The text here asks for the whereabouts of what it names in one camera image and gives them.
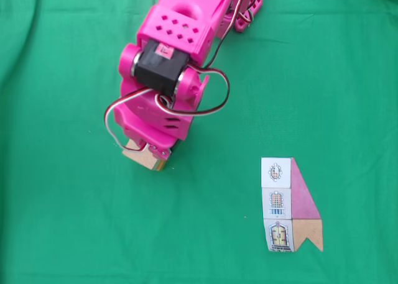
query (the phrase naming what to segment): wooden block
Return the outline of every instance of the wooden block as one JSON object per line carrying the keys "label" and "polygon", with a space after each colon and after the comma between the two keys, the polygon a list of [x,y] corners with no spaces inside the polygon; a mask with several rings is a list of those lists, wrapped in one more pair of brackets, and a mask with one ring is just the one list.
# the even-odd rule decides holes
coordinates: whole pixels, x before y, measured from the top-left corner
{"label": "wooden block", "polygon": [[268,249],[294,252],[292,220],[264,219]]}
{"label": "wooden block", "polygon": [[[133,140],[129,140],[126,147],[128,147],[129,149],[138,149],[138,146]],[[151,170],[160,171],[164,168],[166,164],[165,160],[158,160],[148,149],[145,149],[145,151],[141,153],[128,152],[127,150],[123,150],[123,155]]]}
{"label": "wooden block", "polygon": [[321,218],[294,158],[292,159],[292,217],[293,219]]}
{"label": "wooden block", "polygon": [[323,251],[322,220],[294,219],[293,220],[294,249],[297,251],[306,239]]}
{"label": "wooden block", "polygon": [[261,187],[290,188],[291,158],[261,158]]}
{"label": "wooden block", "polygon": [[262,212],[264,219],[292,219],[290,189],[262,188]]}

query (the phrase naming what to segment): pink robot arm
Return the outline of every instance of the pink robot arm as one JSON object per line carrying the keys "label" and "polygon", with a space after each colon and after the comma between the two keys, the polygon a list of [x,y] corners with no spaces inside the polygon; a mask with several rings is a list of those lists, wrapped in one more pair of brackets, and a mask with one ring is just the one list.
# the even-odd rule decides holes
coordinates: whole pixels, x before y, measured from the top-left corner
{"label": "pink robot arm", "polygon": [[[124,134],[139,147],[127,149],[110,131],[123,149],[148,148],[155,158],[168,160],[177,141],[186,139],[194,116],[225,105],[227,77],[210,68],[215,56],[203,64],[215,37],[222,41],[232,27],[242,32],[261,5],[262,0],[159,0],[150,9],[137,44],[127,45],[121,54],[122,98],[105,113],[108,130],[114,111]],[[224,103],[209,111],[197,111],[210,78],[202,82],[202,73],[218,73],[228,85]]]}

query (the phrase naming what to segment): pink roof block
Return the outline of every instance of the pink roof block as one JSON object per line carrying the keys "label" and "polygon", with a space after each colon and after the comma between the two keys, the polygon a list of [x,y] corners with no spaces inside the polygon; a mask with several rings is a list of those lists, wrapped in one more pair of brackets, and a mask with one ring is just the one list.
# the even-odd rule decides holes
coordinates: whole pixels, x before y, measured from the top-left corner
{"label": "pink roof block", "polygon": [[321,218],[294,158],[292,158],[292,218]]}

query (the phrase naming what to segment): toy house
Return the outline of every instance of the toy house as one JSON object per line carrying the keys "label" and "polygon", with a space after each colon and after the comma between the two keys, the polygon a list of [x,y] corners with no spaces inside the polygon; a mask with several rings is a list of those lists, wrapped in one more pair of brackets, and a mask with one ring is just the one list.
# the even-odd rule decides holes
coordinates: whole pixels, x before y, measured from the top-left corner
{"label": "toy house", "polygon": [[295,252],[308,238],[323,251],[322,220],[294,158],[262,158],[261,188],[268,249]]}

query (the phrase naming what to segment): green backdrop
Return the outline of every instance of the green backdrop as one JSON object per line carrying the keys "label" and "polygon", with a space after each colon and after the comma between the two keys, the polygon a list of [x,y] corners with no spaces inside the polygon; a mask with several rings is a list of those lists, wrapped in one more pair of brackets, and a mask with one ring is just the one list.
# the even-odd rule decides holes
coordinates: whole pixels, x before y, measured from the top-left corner
{"label": "green backdrop", "polygon": [[[216,60],[229,103],[152,172],[103,114],[156,1],[0,0],[0,282],[397,283],[398,0],[264,0]],[[211,77],[201,106],[223,94]],[[295,157],[324,252],[267,250],[273,156]]]}

